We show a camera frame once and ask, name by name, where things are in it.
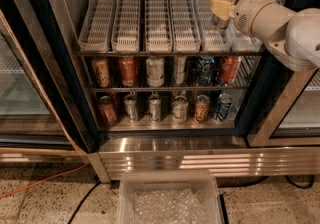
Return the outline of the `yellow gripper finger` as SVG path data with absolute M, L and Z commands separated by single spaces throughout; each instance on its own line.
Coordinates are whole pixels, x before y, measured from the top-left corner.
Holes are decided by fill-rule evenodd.
M 210 0 L 210 10 L 218 18 L 227 21 L 235 16 L 234 0 Z

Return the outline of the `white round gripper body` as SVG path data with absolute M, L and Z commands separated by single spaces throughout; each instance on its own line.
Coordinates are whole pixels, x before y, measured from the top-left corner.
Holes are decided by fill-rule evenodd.
M 246 35 L 252 35 L 251 28 L 258 13 L 276 0 L 239 0 L 235 6 L 235 27 Z

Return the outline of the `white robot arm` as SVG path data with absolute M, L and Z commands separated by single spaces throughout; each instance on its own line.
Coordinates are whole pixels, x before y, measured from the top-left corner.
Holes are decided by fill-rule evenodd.
M 320 67 L 320 9 L 295 12 L 276 0 L 210 0 L 217 17 L 258 38 L 285 67 L 304 72 Z

